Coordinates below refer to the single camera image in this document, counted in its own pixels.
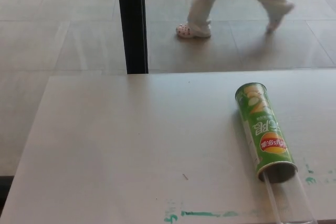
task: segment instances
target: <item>green paint stain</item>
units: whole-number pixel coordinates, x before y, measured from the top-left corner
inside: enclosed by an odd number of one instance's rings
[[[228,211],[228,212],[225,212],[223,214],[224,217],[234,217],[234,216],[238,216],[239,214],[237,214],[236,212],[234,211]]]
[[[190,216],[207,216],[207,217],[220,217],[219,214],[214,214],[212,212],[185,212],[181,211],[181,216],[190,215]]]
[[[177,216],[176,215],[170,215],[169,218],[164,218],[165,222],[169,222],[170,224],[173,224],[173,221],[177,221]]]

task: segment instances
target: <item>white table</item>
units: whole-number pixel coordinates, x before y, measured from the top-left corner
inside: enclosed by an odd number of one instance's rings
[[[336,71],[295,70],[50,78],[0,224],[267,221],[234,97],[251,81],[336,219]]]

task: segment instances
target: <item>green marker mark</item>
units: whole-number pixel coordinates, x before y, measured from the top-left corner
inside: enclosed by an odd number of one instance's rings
[[[177,216],[176,215],[170,215],[170,218],[164,218],[165,222],[169,222],[170,224],[173,224],[173,221],[177,221]]]
[[[220,217],[219,214],[214,214],[212,212],[185,212],[181,211],[181,216],[191,215],[191,216],[207,216],[207,217]]]
[[[234,211],[228,211],[228,212],[225,212],[223,214],[224,217],[234,217],[234,216],[238,216],[239,214],[237,214],[236,212]]]
[[[306,178],[306,182],[307,182],[308,185],[316,184],[316,179],[314,179],[312,177],[308,177],[308,178]]]

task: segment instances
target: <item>transparent tube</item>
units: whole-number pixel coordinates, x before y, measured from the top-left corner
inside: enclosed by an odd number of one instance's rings
[[[276,224],[318,224],[298,173],[284,183],[271,184],[263,173]]]

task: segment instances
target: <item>person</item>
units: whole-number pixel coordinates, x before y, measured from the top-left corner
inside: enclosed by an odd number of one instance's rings
[[[267,33],[272,33],[280,25],[282,19],[293,8],[294,4],[287,0],[258,0],[266,10],[269,24]],[[209,14],[215,0],[193,0],[187,23],[177,26],[176,33],[182,38],[208,38],[211,36]]]

